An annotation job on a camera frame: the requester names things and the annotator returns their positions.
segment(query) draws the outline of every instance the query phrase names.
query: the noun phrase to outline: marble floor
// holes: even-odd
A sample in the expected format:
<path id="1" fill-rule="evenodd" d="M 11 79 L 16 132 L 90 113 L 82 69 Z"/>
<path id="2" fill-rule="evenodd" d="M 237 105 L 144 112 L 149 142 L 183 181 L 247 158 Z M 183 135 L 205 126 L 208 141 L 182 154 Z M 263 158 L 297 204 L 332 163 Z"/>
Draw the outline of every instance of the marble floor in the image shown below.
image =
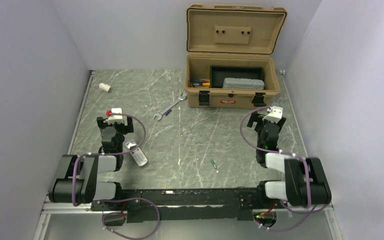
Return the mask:
<path id="1" fill-rule="evenodd" d="M 139 167 L 127 155 L 120 171 L 102 173 L 99 180 L 119 182 L 124 189 L 174 189 L 255 187 L 259 181 L 280 179 L 278 172 L 256 162 L 255 150 L 241 138 L 239 124 L 249 109 L 190 108 L 182 101 L 161 121 L 153 119 L 184 91 L 185 70 L 99 69 L 93 76 L 71 153 L 97 152 L 101 136 L 96 118 L 111 108 L 123 108 L 145 124 L 147 139 L 142 150 L 149 160 Z M 278 79 L 280 93 L 271 105 L 283 107 L 286 117 L 278 145 L 303 156 L 285 84 L 282 77 Z M 99 83 L 110 85 L 111 91 L 99 90 Z M 244 134 L 251 142 L 257 141 L 253 128 L 245 126 Z M 134 123 L 134 133 L 126 139 L 139 143 L 142 137 L 141 126 Z"/>

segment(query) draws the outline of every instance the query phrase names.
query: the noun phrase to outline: white wall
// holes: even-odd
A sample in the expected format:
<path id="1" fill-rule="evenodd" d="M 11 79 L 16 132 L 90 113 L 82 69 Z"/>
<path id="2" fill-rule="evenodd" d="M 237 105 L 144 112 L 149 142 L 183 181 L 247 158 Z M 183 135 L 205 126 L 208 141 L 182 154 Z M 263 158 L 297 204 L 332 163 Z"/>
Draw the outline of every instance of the white wall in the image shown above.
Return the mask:
<path id="1" fill-rule="evenodd" d="M 51 0 L 89 69 L 185 68 L 192 4 L 281 6 L 288 16 L 273 58 L 284 69 L 321 0 Z"/>
<path id="2" fill-rule="evenodd" d="M 384 2 L 323 0 L 286 70 L 345 240 L 384 240 Z"/>
<path id="3" fill-rule="evenodd" d="M 87 80 L 49 0 L 0 0 L 0 240 L 33 238 Z"/>

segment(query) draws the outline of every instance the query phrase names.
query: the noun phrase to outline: gray box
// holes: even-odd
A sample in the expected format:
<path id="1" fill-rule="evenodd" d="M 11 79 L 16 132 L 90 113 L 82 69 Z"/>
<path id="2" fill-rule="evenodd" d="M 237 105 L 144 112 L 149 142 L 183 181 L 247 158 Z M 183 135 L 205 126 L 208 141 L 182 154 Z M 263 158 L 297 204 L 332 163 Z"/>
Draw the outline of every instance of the gray box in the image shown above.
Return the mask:
<path id="1" fill-rule="evenodd" d="M 224 89 L 264 89 L 264 82 L 260 79 L 226 77 L 223 83 Z"/>

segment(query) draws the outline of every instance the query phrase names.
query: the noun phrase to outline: black tray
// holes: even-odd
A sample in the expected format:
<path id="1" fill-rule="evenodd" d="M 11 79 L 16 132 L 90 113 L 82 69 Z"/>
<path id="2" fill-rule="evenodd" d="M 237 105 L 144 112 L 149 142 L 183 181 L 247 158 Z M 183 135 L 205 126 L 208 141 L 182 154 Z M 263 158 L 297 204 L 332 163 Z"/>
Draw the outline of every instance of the black tray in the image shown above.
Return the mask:
<path id="1" fill-rule="evenodd" d="M 264 82 L 264 70 L 255 66 L 209 66 L 210 88 L 223 88 L 225 78 L 260 79 Z"/>

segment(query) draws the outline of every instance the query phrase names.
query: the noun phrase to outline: wrench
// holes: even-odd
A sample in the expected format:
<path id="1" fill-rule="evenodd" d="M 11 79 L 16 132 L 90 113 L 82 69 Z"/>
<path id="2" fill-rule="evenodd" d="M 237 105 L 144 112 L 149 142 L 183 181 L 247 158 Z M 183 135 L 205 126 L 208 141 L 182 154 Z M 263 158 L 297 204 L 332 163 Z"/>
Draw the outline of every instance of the wrench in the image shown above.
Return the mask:
<path id="1" fill-rule="evenodd" d="M 188 98 L 188 95 L 186 95 L 184 92 L 182 92 L 179 95 L 178 99 L 176 99 L 174 102 L 170 103 L 170 105 L 168 105 L 168 107 L 166 109 L 155 113 L 155 115 L 153 116 L 153 119 L 157 118 L 156 120 L 160 121 L 163 118 L 163 114 L 165 114 L 168 110 L 172 109 L 172 107 L 174 107 L 176 104 L 180 103 L 183 100 L 186 100 L 187 98 Z"/>

